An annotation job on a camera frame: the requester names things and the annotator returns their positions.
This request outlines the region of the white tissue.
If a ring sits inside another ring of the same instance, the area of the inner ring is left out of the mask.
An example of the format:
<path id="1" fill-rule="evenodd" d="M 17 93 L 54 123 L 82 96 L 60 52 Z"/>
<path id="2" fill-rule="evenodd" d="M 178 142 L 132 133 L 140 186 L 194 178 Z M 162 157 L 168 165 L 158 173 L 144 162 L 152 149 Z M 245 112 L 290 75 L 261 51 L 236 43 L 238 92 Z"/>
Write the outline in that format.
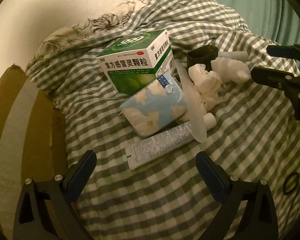
<path id="1" fill-rule="evenodd" d="M 218 57 L 211 61 L 211 68 L 211 71 L 206 70 L 204 64 L 189 68 L 189 76 L 200 93 L 206 111 L 219 104 L 218 92 L 223 84 L 230 81 L 243 84 L 251 78 L 248 65 L 239 60 Z"/>

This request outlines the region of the black small pouch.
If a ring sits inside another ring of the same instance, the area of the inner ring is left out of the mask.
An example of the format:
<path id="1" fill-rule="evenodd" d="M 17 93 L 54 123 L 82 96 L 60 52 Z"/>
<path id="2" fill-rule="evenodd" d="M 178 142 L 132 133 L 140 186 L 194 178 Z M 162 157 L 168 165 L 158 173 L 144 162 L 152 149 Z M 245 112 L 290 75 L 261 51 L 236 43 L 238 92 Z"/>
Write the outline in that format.
<path id="1" fill-rule="evenodd" d="M 190 68 L 195 64 L 204 64 L 211 69 L 211 61 L 218 57 L 219 49 L 213 45 L 205 45 L 187 54 L 187 67 Z"/>

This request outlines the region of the white ointment tube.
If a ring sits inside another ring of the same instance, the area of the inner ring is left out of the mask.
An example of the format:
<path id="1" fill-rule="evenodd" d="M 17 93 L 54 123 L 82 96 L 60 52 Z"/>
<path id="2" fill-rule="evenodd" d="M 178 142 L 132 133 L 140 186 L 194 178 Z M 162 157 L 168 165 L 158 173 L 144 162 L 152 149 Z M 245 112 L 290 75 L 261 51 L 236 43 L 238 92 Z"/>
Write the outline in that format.
<path id="1" fill-rule="evenodd" d="M 191 124 L 185 122 L 125 148 L 128 166 L 134 170 L 193 140 Z"/>

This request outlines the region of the blue floral tissue pack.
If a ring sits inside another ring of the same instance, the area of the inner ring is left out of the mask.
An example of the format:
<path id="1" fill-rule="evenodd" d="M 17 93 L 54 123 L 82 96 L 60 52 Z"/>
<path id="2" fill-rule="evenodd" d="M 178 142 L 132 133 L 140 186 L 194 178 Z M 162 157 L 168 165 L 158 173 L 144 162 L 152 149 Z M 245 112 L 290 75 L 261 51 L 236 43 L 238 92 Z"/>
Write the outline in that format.
<path id="1" fill-rule="evenodd" d="M 147 138 L 186 113 L 183 91 L 177 80 L 164 73 L 120 106 L 138 136 Z"/>

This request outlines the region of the green 999 medicine box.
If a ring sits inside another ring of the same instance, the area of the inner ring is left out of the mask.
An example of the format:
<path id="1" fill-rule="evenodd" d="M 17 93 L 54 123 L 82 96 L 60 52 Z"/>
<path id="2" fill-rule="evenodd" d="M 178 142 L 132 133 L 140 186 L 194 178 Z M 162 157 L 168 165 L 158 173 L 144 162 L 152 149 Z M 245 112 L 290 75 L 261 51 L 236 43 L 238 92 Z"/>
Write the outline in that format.
<path id="1" fill-rule="evenodd" d="M 166 29 L 122 37 L 107 46 L 96 60 L 114 89 L 127 95 L 175 71 Z"/>

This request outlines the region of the green curtain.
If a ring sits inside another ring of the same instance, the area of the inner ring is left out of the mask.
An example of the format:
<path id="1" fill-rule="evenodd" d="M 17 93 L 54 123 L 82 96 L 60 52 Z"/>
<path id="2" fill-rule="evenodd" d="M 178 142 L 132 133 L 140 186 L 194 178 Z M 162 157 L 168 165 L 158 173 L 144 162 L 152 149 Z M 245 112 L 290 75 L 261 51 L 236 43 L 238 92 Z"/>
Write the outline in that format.
<path id="1" fill-rule="evenodd" d="M 300 19 L 287 0 L 216 0 L 237 11 L 250 31 L 280 45 L 300 44 Z"/>

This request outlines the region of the grey checkered bed sheet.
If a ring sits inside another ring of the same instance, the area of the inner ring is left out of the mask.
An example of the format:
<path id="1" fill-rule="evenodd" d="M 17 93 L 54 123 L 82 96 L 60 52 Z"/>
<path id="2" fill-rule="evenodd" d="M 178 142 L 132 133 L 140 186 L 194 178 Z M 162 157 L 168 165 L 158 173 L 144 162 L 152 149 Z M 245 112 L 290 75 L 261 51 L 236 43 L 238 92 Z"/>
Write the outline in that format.
<path id="1" fill-rule="evenodd" d="M 234 9 L 215 0 L 152 0 L 137 15 L 145 28 L 118 33 L 118 38 L 166 29 L 181 63 L 188 51 L 213 44 L 224 51 L 247 51 L 249 67 L 299 75 L 294 61 L 270 57 L 270 40 L 252 34 Z M 97 154 L 97 166 L 77 202 L 94 239 L 198 239 L 219 209 L 195 166 L 200 151 L 228 174 L 268 181 L 284 237 L 300 216 L 300 121 L 290 101 L 253 81 L 230 82 L 212 111 L 217 125 L 206 143 L 191 142 L 130 170 L 125 148 L 139 137 L 119 111 L 126 96 L 114 90 L 96 60 L 118 38 L 90 39 L 26 69 L 65 115 L 68 163 L 87 150 Z"/>

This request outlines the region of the cardboard box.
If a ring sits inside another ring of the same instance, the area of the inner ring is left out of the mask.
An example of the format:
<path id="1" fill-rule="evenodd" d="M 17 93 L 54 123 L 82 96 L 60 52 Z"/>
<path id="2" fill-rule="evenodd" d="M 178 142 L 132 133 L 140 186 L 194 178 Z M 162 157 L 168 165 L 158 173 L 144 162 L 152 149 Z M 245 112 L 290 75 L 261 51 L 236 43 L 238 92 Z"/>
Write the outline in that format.
<path id="1" fill-rule="evenodd" d="M 24 181 L 46 181 L 67 168 L 64 115 L 20 67 L 12 65 L 0 78 L 0 232 L 4 237 L 13 237 Z"/>

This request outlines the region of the translucent plastic strip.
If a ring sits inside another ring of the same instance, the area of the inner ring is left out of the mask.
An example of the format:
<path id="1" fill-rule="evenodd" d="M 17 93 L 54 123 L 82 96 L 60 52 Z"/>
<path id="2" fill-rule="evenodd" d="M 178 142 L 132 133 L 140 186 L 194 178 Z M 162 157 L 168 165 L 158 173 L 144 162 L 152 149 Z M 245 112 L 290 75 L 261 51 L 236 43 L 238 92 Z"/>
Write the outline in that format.
<path id="1" fill-rule="evenodd" d="M 175 67 L 180 77 L 182 90 L 184 94 L 184 100 L 186 102 L 187 113 L 192 130 L 192 136 L 200 143 L 204 143 L 207 138 L 206 125 L 203 116 L 205 110 L 201 107 L 200 93 L 194 87 L 192 80 L 190 79 L 186 68 L 181 65 L 180 62 L 175 60 Z"/>

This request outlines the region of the floral patterned pillow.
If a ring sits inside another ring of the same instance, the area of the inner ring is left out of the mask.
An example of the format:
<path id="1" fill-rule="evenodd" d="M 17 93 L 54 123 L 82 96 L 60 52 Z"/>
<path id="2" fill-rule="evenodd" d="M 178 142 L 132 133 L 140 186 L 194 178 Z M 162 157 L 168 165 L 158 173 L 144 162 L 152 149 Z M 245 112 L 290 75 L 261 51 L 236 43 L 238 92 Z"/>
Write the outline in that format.
<path id="1" fill-rule="evenodd" d="M 118 33 L 127 35 L 140 32 L 145 27 L 143 22 L 137 22 L 141 19 L 137 13 L 151 2 L 152 0 L 126 0 L 108 13 L 96 18 L 86 18 L 81 22 L 54 31 L 39 46 L 26 69 L 93 38 L 107 35 L 118 38 Z"/>

